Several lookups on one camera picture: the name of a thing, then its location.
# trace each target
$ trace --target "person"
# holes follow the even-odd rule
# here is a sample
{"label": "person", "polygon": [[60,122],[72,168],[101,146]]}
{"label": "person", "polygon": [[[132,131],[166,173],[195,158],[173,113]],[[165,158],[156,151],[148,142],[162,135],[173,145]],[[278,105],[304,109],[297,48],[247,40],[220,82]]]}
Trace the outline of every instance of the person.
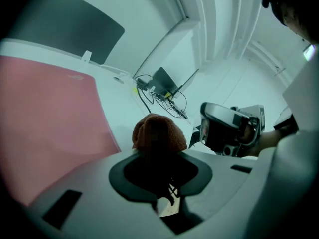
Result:
{"label": "person", "polygon": [[[312,45],[319,44],[317,22],[310,8],[315,8],[316,0],[263,0],[262,5],[267,8],[271,4],[274,16],[279,22],[287,26],[302,39]],[[263,133],[256,146],[243,153],[243,156],[259,156],[263,149],[276,147],[281,139],[296,133],[297,123],[293,116],[289,118],[288,125],[271,132]]]}

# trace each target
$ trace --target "small device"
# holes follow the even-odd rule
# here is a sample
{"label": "small device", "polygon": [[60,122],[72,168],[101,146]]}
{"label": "small device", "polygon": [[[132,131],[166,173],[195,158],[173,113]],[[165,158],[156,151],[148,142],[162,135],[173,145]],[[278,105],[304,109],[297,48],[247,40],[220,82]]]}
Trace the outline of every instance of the small device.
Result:
{"label": "small device", "polygon": [[[257,143],[265,129],[264,107],[261,105],[238,109],[203,103],[200,141],[217,155],[240,156],[240,152]],[[249,141],[244,136],[250,134]]]}
{"label": "small device", "polygon": [[138,88],[140,88],[141,90],[148,90],[148,83],[143,81],[142,79],[138,78],[136,80],[136,84],[138,86]]}

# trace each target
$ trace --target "white wall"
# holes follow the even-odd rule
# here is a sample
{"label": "white wall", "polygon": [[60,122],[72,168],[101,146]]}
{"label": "white wall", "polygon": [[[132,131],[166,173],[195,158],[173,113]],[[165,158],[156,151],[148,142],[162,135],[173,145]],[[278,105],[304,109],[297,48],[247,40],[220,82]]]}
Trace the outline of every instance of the white wall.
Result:
{"label": "white wall", "polygon": [[215,55],[223,51],[230,41],[230,28],[233,16],[233,0],[215,0],[216,6],[216,41]]}
{"label": "white wall", "polygon": [[134,74],[182,17],[175,0],[84,0],[125,29],[106,65]]}
{"label": "white wall", "polygon": [[212,66],[211,73],[199,73],[193,84],[184,92],[187,97],[187,113],[200,125],[199,108],[203,102],[212,102],[226,107],[264,105],[266,130],[272,130],[279,114],[285,108],[282,97],[285,89],[274,80],[267,67],[249,60],[226,60]]}
{"label": "white wall", "polygon": [[247,24],[250,23],[249,18],[251,16],[252,6],[253,6],[253,0],[241,1],[240,18],[239,18],[239,24],[238,24],[238,29],[236,33],[236,40],[239,42],[242,41],[246,32]]}
{"label": "white wall", "polygon": [[177,86],[182,85],[199,67],[198,22],[179,24],[150,54],[137,72],[153,75],[163,67]]}

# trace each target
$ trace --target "orange towel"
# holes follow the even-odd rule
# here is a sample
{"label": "orange towel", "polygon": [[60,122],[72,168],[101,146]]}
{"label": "orange towel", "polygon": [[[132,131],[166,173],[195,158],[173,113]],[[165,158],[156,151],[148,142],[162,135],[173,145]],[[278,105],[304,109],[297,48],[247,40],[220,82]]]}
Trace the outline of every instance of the orange towel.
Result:
{"label": "orange towel", "polygon": [[174,185],[173,172],[178,170],[174,155],[187,149],[186,139],[174,122],[157,114],[143,118],[133,131],[133,148],[141,151],[145,161],[145,178],[158,198],[166,197],[171,205],[174,198],[169,185]]}
{"label": "orange towel", "polygon": [[165,116],[149,114],[134,128],[133,148],[141,151],[178,153],[187,149],[183,132]]}

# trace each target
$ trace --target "white machine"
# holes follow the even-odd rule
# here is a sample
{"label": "white machine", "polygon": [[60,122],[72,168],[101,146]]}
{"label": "white machine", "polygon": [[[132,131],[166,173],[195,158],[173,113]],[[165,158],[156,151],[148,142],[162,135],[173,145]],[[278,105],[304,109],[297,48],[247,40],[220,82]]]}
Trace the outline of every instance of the white machine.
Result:
{"label": "white machine", "polygon": [[[27,224],[35,229],[37,238],[55,239],[315,237],[318,54],[283,96],[299,132],[263,150],[257,160],[238,156],[253,147],[264,130],[262,106],[201,106],[201,141],[219,155],[187,149],[172,160],[176,170],[170,179],[180,196],[179,212],[174,216],[158,217],[154,210],[157,197],[141,182],[147,178],[140,166],[141,155],[128,150],[76,168],[23,208],[23,214],[13,208],[11,231],[23,231],[21,224]],[[243,140],[246,128],[252,133],[249,141]]]}

